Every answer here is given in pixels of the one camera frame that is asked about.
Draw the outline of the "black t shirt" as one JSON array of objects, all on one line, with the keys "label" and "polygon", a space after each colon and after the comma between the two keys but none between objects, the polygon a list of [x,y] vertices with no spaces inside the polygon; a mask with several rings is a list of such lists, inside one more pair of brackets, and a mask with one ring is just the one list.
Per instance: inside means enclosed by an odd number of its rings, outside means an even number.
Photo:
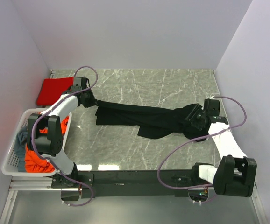
[{"label": "black t shirt", "polygon": [[172,133],[182,133],[188,139],[208,135],[209,123],[197,128],[187,119],[192,110],[200,104],[189,104],[183,108],[124,105],[98,100],[95,113],[96,125],[139,126],[138,136],[159,139]]}]

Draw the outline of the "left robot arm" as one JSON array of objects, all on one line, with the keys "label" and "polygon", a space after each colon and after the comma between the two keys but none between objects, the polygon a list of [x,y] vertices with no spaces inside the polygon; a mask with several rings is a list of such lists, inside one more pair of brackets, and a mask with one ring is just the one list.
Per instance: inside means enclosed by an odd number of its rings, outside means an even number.
[{"label": "left robot arm", "polygon": [[76,164],[64,152],[61,123],[80,105],[88,108],[97,104],[91,88],[88,78],[75,77],[73,85],[51,107],[28,118],[28,148],[52,165],[61,182],[69,188],[81,182]]}]

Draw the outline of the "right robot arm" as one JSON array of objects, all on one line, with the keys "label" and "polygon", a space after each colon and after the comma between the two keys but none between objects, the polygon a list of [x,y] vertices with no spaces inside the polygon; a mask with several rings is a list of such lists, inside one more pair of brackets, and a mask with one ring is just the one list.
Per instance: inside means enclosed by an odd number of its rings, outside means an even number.
[{"label": "right robot arm", "polygon": [[194,164],[192,184],[212,184],[218,195],[250,197],[257,163],[240,149],[231,132],[232,126],[226,117],[220,116],[220,101],[205,99],[203,107],[195,107],[186,119],[199,130],[208,129],[208,137],[213,139],[220,155],[217,168],[206,163]]}]

